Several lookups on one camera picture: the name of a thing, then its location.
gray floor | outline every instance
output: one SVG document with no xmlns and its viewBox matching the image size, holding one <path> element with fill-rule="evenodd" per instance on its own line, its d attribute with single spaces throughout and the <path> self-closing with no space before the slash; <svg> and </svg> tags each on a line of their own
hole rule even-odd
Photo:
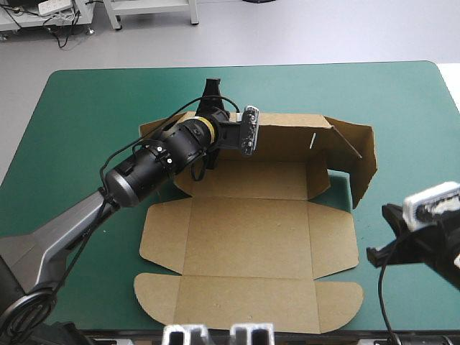
<svg viewBox="0 0 460 345">
<path fill-rule="evenodd" d="M 460 62 L 458 0 L 219 1 L 198 10 L 198 26 L 185 13 L 142 15 L 124 18 L 123 30 L 115 32 L 98 4 L 96 34 L 73 37 L 64 51 L 44 32 L 0 44 L 0 180 L 55 70 Z"/>
</svg>

green mat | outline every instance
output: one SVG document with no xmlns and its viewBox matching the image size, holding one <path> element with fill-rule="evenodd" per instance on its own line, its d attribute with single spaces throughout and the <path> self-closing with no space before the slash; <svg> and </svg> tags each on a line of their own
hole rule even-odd
<svg viewBox="0 0 460 345">
<path fill-rule="evenodd" d="M 364 288 L 363 306 L 346 329 L 383 329 L 378 270 L 365 256 L 366 247 L 392 239 L 380 206 L 460 180 L 459 113 L 437 67 L 428 62 L 56 72 L 0 187 L 1 235 L 30 232 L 92 193 L 100 186 L 98 168 L 139 135 L 139 124 L 200 96 L 211 77 L 221 78 L 222 94 L 240 106 L 320 113 L 374 127 L 379 171 L 353 211 L 360 263 L 325 279 Z M 162 200 L 179 197 L 171 186 L 161 192 Z M 155 198 L 121 210 L 96 232 L 59 293 L 50 322 L 160 327 L 140 308 L 133 289 L 140 272 L 167 272 L 138 253 L 145 213 Z M 332 189 L 315 202 L 349 209 L 344 175 L 334 174 Z M 389 268 L 384 294 L 396 329 L 459 327 L 458 291 L 424 265 Z"/>
</svg>

yellow ring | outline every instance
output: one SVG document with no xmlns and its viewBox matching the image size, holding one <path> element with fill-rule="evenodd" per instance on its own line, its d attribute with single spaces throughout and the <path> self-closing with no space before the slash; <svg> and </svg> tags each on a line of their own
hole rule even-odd
<svg viewBox="0 0 460 345">
<path fill-rule="evenodd" d="M 197 119 L 203 122 L 208 127 L 209 132 L 211 133 L 211 144 L 212 144 L 214 140 L 216 139 L 216 131 L 214 130 L 213 124 L 208 119 L 205 119 L 204 117 L 201 117 L 201 116 L 194 116 L 192 119 Z"/>
</svg>

cardboard box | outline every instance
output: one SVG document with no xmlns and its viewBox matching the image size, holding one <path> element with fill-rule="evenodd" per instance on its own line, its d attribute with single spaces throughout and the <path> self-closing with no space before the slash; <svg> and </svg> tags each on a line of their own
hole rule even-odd
<svg viewBox="0 0 460 345">
<path fill-rule="evenodd" d="M 357 206 L 377 170 L 372 128 L 307 114 L 259 121 L 252 157 L 221 151 L 201 182 L 188 170 L 176 178 L 192 198 L 150 207 L 140 254 L 181 274 L 136 277 L 137 299 L 154 319 L 323 333 L 359 310 L 358 284 L 316 281 L 358 264 L 351 214 L 307 200 L 329 187 L 329 168 L 349 173 Z"/>
</svg>

power strip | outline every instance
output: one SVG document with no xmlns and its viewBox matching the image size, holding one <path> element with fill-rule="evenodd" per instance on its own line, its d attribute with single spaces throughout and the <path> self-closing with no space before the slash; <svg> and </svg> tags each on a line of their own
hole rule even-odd
<svg viewBox="0 0 460 345">
<path fill-rule="evenodd" d="M 40 16 L 47 16 L 72 7 L 72 0 L 47 0 L 38 4 Z"/>
</svg>

